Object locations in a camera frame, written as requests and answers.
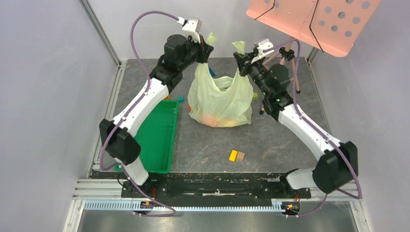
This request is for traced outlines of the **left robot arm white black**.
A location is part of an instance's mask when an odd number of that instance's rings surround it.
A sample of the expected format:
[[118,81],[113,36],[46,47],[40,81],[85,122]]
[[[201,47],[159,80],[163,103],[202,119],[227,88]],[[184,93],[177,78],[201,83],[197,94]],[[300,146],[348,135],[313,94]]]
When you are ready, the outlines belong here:
[[135,136],[151,111],[179,84],[183,71],[193,63],[206,63],[213,46],[200,37],[175,34],[168,37],[164,54],[158,59],[143,89],[113,119],[103,119],[99,124],[102,152],[114,158],[133,183],[133,190],[140,197],[148,196],[152,184],[147,181],[149,174],[140,159],[141,146]]

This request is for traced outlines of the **orange fake fruit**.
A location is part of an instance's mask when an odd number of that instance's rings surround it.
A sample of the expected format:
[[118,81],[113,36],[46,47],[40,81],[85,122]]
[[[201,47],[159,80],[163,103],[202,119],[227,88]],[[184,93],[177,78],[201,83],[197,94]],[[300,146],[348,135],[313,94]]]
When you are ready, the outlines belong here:
[[201,115],[200,121],[202,124],[210,126],[210,127],[216,127],[218,123],[218,119],[215,116],[210,116],[210,115]]

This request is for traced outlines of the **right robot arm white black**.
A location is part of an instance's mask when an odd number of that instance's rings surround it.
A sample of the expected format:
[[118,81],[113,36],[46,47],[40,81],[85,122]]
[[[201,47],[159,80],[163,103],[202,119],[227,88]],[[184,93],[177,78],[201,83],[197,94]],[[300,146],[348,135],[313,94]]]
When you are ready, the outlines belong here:
[[312,121],[287,91],[289,70],[280,64],[267,69],[264,58],[254,61],[254,53],[234,52],[240,76],[250,77],[264,98],[264,111],[275,121],[291,130],[313,153],[318,161],[309,169],[294,169],[281,178],[279,191],[292,197],[303,188],[318,188],[331,193],[350,181],[358,181],[357,147],[341,142]]

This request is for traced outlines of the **pink music stand desk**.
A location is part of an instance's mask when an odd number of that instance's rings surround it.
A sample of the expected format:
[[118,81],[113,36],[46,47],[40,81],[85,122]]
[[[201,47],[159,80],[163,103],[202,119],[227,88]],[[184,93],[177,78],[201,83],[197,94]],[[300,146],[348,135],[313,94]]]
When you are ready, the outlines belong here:
[[247,16],[334,57],[345,57],[379,0],[252,0]]

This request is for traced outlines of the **blue lego brick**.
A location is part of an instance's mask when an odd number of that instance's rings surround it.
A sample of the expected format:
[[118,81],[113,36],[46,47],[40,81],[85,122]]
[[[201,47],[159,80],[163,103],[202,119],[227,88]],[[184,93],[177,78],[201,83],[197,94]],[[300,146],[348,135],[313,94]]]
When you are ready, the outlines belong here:
[[208,68],[208,70],[209,70],[209,73],[210,73],[211,77],[214,78],[216,75],[215,75],[215,73],[213,72],[213,70],[212,70],[211,68]]

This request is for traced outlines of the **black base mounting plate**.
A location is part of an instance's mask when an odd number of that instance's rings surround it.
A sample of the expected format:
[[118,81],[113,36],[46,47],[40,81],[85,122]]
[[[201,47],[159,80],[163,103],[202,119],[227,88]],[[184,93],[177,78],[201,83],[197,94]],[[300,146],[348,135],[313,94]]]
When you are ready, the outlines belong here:
[[309,188],[291,189],[283,173],[150,174],[143,193],[167,206],[268,206],[272,199],[310,199]]

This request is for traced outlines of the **yellow fake fruit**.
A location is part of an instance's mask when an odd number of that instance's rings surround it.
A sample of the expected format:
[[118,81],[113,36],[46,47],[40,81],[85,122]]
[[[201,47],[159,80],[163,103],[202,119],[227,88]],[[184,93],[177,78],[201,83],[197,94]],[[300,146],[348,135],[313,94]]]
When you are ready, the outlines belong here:
[[243,123],[237,118],[223,119],[220,121],[220,126],[227,128],[241,126],[242,124]]

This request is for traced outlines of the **pale green plastic bag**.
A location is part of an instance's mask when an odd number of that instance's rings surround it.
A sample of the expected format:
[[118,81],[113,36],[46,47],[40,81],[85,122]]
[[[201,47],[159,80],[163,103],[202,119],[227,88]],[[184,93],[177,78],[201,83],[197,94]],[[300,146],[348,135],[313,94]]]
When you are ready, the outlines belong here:
[[237,118],[251,124],[253,87],[247,76],[237,69],[233,77],[211,77],[208,63],[199,63],[188,92],[189,116],[201,123],[201,115],[215,116],[216,128],[223,119]]

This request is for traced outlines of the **yellow block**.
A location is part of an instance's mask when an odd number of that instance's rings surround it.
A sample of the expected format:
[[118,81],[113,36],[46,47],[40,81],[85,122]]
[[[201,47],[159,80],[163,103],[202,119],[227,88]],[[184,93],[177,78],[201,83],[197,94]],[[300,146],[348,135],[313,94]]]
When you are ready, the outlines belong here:
[[235,160],[237,158],[237,155],[238,155],[238,151],[232,150],[230,155],[229,155],[229,161],[235,162]]

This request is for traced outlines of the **brown wooden block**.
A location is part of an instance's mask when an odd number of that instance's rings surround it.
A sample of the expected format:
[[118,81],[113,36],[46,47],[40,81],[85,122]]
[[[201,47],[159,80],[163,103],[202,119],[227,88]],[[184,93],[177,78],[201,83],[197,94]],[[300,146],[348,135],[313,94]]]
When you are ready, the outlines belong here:
[[236,155],[236,160],[238,160],[238,161],[243,161],[243,160],[244,160],[244,157],[245,157],[245,153],[243,153],[243,152],[238,152],[237,155]]

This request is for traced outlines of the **green plastic tray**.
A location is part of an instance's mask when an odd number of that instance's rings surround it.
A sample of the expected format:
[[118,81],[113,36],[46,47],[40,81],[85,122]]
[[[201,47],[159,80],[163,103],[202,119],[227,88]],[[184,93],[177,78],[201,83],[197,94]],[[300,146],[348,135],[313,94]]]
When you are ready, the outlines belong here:
[[142,122],[134,139],[141,146],[140,159],[149,173],[170,172],[179,103],[159,102]]

